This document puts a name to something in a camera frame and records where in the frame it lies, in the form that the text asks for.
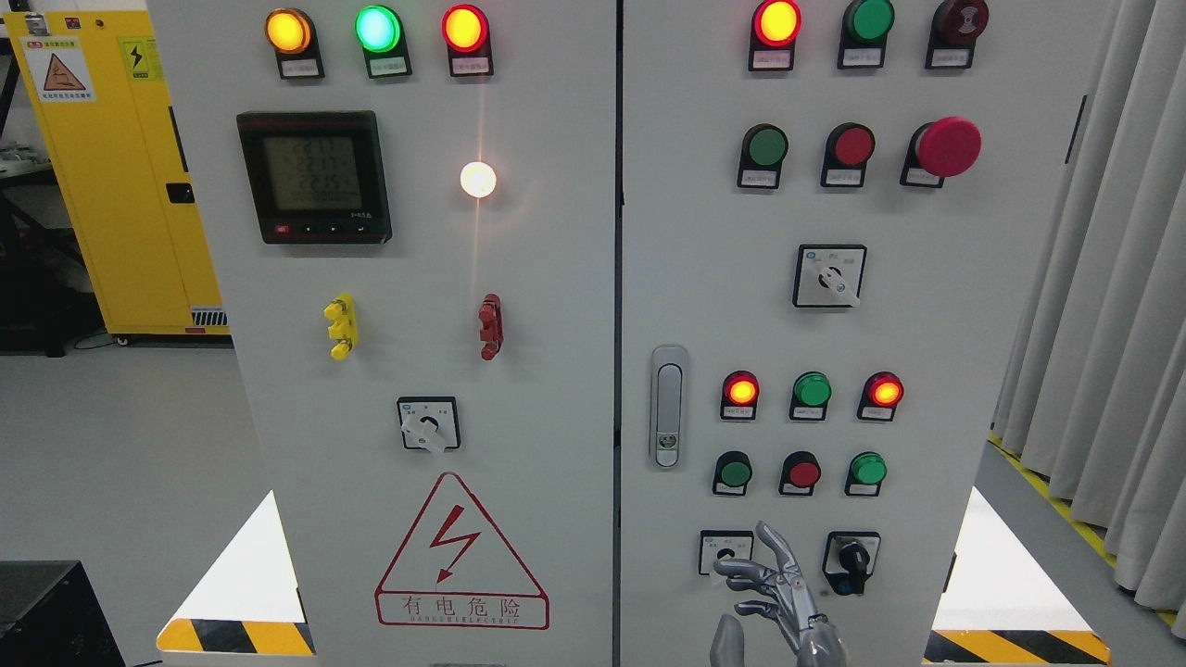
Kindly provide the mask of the silver robotic humanoid hand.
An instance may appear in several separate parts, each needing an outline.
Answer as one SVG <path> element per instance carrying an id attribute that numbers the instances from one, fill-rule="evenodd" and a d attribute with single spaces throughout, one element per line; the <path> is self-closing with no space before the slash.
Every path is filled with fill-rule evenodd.
<path id="1" fill-rule="evenodd" d="M 739 558 L 719 559 L 713 565 L 731 590 L 755 591 L 770 598 L 738 603 L 737 614 L 774 621 L 797 666 L 847 666 L 848 653 L 839 639 L 839 628 L 818 610 L 788 540 L 765 521 L 757 522 L 755 535 L 774 552 L 776 567 Z"/>

